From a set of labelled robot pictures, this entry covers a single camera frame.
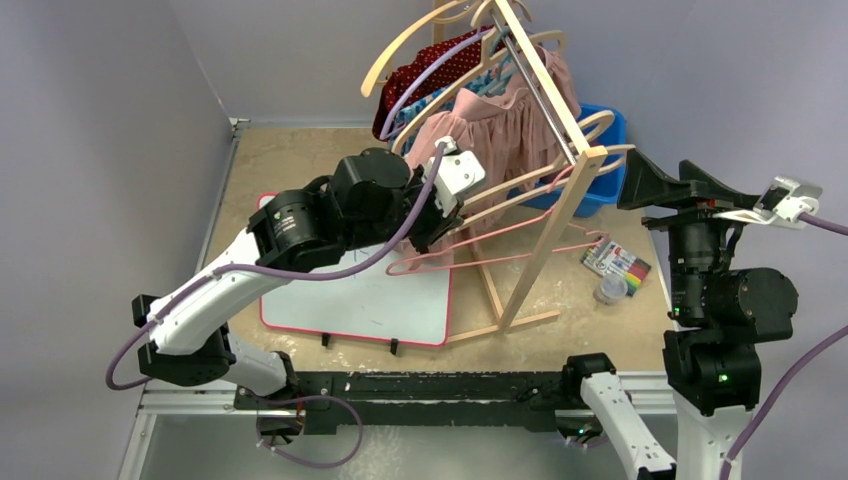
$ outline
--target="blue plastic bin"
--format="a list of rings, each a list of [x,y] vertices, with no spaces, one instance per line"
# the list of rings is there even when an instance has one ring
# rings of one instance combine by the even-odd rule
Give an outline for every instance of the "blue plastic bin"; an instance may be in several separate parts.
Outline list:
[[[600,137],[595,139],[595,142],[598,145],[619,145],[622,143],[627,143],[627,120],[624,119],[624,115],[621,114],[618,110],[610,107],[603,107],[601,105],[589,105],[586,103],[581,103],[581,112],[579,120],[582,120],[589,115],[600,112],[601,110],[611,110],[615,114],[615,120],[612,122],[607,130],[601,134]],[[604,161],[604,165],[608,165],[616,160],[621,155],[610,155]],[[591,217],[592,215],[598,213],[598,210],[604,205],[610,205],[618,202],[618,195],[621,193],[621,185],[624,183],[624,168],[620,167],[612,172],[609,172],[605,175],[601,175],[600,177],[595,178],[592,181],[592,185],[589,186],[589,191],[586,193],[586,196],[583,197],[583,201],[580,202],[580,205],[577,207],[577,211],[574,213],[576,217]],[[536,184],[537,187],[545,185],[544,182],[539,182]],[[551,193],[546,193],[544,195],[539,195],[536,198],[532,198],[522,203],[527,207],[538,208],[540,210],[547,210],[551,208],[551,206],[556,203],[559,199],[559,195],[562,193],[562,188],[558,188]],[[512,198],[516,195],[521,194],[521,190],[513,189],[509,192],[509,198]]]

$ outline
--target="wooden tabletop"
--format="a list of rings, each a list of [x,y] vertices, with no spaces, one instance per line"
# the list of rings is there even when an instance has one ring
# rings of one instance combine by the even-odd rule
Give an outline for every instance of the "wooden tabletop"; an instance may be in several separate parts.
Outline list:
[[[368,129],[304,129],[252,127],[241,138],[226,187],[207,261],[220,255],[247,224],[257,199],[267,192],[301,188],[319,175],[331,174],[338,161],[364,148],[382,146]],[[515,223],[538,215],[525,207],[509,209],[500,221]],[[283,333],[259,320],[258,302],[238,313],[230,329],[266,350],[282,350],[297,370],[344,371],[528,371],[559,370],[570,355],[605,352],[619,370],[662,370],[662,332],[671,328],[659,278],[659,262],[641,211],[605,207],[594,217],[575,223],[610,232],[613,240],[654,268],[634,297],[604,306],[592,297],[600,278],[579,263],[582,251],[551,256],[539,275],[519,317],[551,309],[562,311],[551,322],[488,335],[445,347],[401,345],[393,356],[385,343],[333,338],[321,346],[320,335]],[[532,251],[543,225],[533,225],[483,244],[487,256]],[[569,229],[563,245],[584,242]],[[521,273],[522,261],[496,264],[492,276],[502,298]],[[492,312],[476,269],[454,273],[450,334],[488,326]]]

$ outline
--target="blue garment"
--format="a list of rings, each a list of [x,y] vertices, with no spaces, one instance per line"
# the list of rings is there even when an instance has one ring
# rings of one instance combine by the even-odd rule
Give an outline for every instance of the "blue garment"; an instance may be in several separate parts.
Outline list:
[[[489,83],[491,83],[494,80],[495,80],[495,76],[492,73],[492,71],[489,70],[486,73],[484,73],[483,75],[480,75],[479,77],[470,81],[467,85],[465,85],[464,88],[467,88],[468,90],[471,90],[472,92],[477,93],[477,92],[483,90],[483,87],[485,87],[486,85],[488,85]],[[398,115],[395,118],[395,122],[394,122],[394,124],[392,124],[392,132],[397,132],[397,133],[395,133],[394,135],[392,135],[389,138],[389,148],[390,149],[392,148],[392,145],[394,144],[395,138],[397,138],[398,134],[400,134],[400,132],[403,130],[403,127],[405,127],[410,122],[412,122],[412,120],[414,120],[415,117],[417,117],[418,114],[421,113],[421,111],[424,110],[427,107],[427,105],[429,105],[436,98],[438,98],[439,95],[441,95],[442,92],[444,92],[446,89],[447,89],[447,87],[440,88],[440,89],[436,90],[435,92],[431,93],[430,95],[427,95],[426,97],[416,101],[415,103],[412,103],[412,104],[402,108],[401,111],[398,112]],[[439,112],[449,112],[449,111],[453,110],[454,101],[455,101],[455,98],[451,98],[450,100],[445,102],[441,107],[439,107],[438,111]],[[415,137],[417,135],[418,135],[418,132],[415,132],[409,137],[409,139],[403,145],[403,148],[401,148],[401,150],[400,150],[401,155],[406,155],[409,152],[409,150],[412,149],[412,145],[415,143]]]

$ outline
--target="red polka dot garment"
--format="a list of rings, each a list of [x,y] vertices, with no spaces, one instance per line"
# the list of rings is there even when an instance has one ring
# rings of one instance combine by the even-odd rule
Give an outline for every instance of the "red polka dot garment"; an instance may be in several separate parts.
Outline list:
[[[483,30],[489,30],[491,26],[483,27]],[[415,60],[409,65],[398,67],[392,73],[386,84],[383,85],[383,91],[380,94],[380,105],[377,107],[377,115],[374,117],[374,124],[371,128],[371,133],[374,138],[380,139],[380,133],[383,129],[383,124],[386,122],[386,117],[389,115],[392,107],[400,99],[406,89],[422,74],[424,70],[439,59],[445,52],[455,47],[463,40],[474,36],[476,31],[471,31],[465,35],[445,40],[436,45],[427,47],[415,56]],[[503,44],[498,45],[498,49],[502,48]],[[437,68],[424,83],[421,84],[409,99],[404,103],[404,107],[415,103],[421,98],[435,92],[436,90],[446,87],[453,82],[459,80],[460,77],[468,73],[469,70],[480,63],[480,42],[475,42],[461,50],[459,53],[449,58],[441,67]]]

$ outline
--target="clothes rack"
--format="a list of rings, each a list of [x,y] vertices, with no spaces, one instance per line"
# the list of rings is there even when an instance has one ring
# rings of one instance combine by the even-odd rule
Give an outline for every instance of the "clothes rack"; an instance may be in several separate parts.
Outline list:
[[[549,75],[544,62],[536,52],[534,41],[528,36],[521,24],[521,20],[513,10],[513,5],[518,5],[523,10],[524,16],[529,18],[530,15],[526,6],[524,6],[521,2],[516,2],[515,0],[477,0],[471,2],[446,2],[445,0],[435,0],[433,12],[405,30],[386,50],[384,50],[377,62],[375,62],[372,66],[371,70],[369,70],[361,89],[364,96],[370,95],[371,88],[373,88],[374,85],[374,79],[385,70],[388,65],[388,61],[391,60],[394,52],[416,30],[422,28],[427,23],[433,23],[433,41],[436,43],[443,40],[444,25],[446,23],[450,23],[449,21],[455,22],[460,19],[467,18],[467,16],[473,11],[473,17],[470,22],[473,29],[480,28],[484,18],[491,18],[495,27],[491,34],[487,35],[483,39],[483,55],[489,52],[489,46],[491,45],[490,42],[494,37],[498,36],[498,33],[504,33],[507,29],[509,30],[510,35],[504,35],[502,42],[507,52],[516,60],[515,63],[518,73],[524,78],[530,93],[532,94],[533,101],[536,102],[540,110],[543,112],[548,128],[550,128],[553,132],[556,138],[556,143],[561,152],[553,164],[537,169],[533,172],[529,172],[519,178],[495,185],[470,198],[466,202],[466,206],[487,198],[488,196],[502,193],[505,190],[511,189],[523,182],[538,180],[545,175],[562,170],[562,168],[566,166],[566,163],[573,166],[571,176],[560,182],[564,184],[563,191],[554,205],[551,215],[545,221],[544,230],[533,248],[532,255],[522,269],[521,275],[505,306],[495,289],[492,274],[488,266],[485,264],[478,266],[481,279],[489,298],[489,303],[492,307],[494,317],[492,325],[469,332],[449,333],[447,343],[468,340],[493,333],[505,333],[512,327],[542,321],[550,321],[559,317],[561,313],[559,310],[551,310],[524,318],[516,318],[520,307],[527,299],[530,289],[538,278],[545,262],[550,257],[554,245],[562,235],[563,230],[567,227],[569,221],[574,216],[577,206],[586,195],[592,180],[594,180],[595,176],[598,174],[606,173],[611,168],[615,168],[614,165],[602,167],[606,157],[609,154],[623,153],[627,149],[632,148],[632,145],[618,145],[608,150],[603,146],[589,145],[591,138],[599,135],[600,132],[609,126],[611,118],[604,115],[599,115],[597,118],[593,118],[592,122],[594,123],[591,123],[591,125],[595,125],[595,128],[590,132],[591,135],[588,135],[590,138],[587,139],[587,135],[584,134],[582,130],[582,128],[586,128],[587,123],[581,122],[582,125],[578,125],[574,116],[571,114],[565,100],[562,95],[560,95],[553,79]],[[458,6],[464,6],[465,10],[451,17],[442,17],[449,8]],[[523,62],[517,61],[520,53],[524,54],[528,64],[527,66],[525,66]],[[402,133],[400,138],[405,141],[403,135],[404,134]],[[543,186],[529,192],[524,192],[523,194],[497,204],[495,207],[487,209],[478,215],[470,216],[466,219],[466,223],[469,225],[460,226],[459,228],[449,232],[449,234],[460,233],[462,230],[470,226],[470,224],[473,224],[485,215],[490,215],[503,208],[518,205],[529,198],[541,195],[546,192],[547,188],[547,186]],[[479,244],[475,243],[470,247],[471,254],[475,261],[483,261],[486,259],[486,255]]]

